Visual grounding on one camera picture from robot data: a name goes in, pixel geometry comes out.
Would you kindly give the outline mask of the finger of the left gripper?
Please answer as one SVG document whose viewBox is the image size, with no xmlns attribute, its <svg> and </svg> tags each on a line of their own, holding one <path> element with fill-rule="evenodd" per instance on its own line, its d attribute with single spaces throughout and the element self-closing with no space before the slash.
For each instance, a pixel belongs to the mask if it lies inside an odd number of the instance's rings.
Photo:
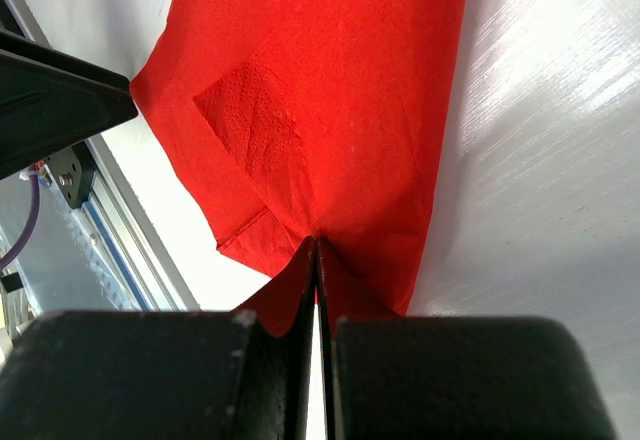
<svg viewBox="0 0 640 440">
<path fill-rule="evenodd" d="M 1 177 L 138 115 L 129 80 L 1 31 Z"/>
</svg>

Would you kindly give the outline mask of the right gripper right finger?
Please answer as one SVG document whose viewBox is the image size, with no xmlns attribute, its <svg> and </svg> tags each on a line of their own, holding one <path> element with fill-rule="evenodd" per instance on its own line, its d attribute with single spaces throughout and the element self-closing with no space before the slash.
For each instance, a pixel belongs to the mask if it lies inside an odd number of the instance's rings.
<svg viewBox="0 0 640 440">
<path fill-rule="evenodd" d="M 331 439 L 612 439 L 585 355 L 543 317 L 404 317 L 320 239 Z"/>
</svg>

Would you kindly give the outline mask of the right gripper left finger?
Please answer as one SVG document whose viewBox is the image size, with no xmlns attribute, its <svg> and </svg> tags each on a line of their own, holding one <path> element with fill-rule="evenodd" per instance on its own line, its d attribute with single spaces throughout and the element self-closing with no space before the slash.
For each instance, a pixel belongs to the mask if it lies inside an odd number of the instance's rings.
<svg viewBox="0 0 640 440">
<path fill-rule="evenodd" d="M 301 439 L 315 243 L 227 312 L 37 319 L 1 372 L 5 439 Z"/>
</svg>

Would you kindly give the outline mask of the red paper napkin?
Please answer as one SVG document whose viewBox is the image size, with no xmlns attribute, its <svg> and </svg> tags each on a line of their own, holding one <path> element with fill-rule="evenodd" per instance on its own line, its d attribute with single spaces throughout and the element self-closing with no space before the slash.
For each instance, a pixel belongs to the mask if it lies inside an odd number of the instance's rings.
<svg viewBox="0 0 640 440">
<path fill-rule="evenodd" d="M 404 314 L 466 0 L 172 0 L 131 92 L 218 251 L 278 274 L 303 239 Z"/>
</svg>

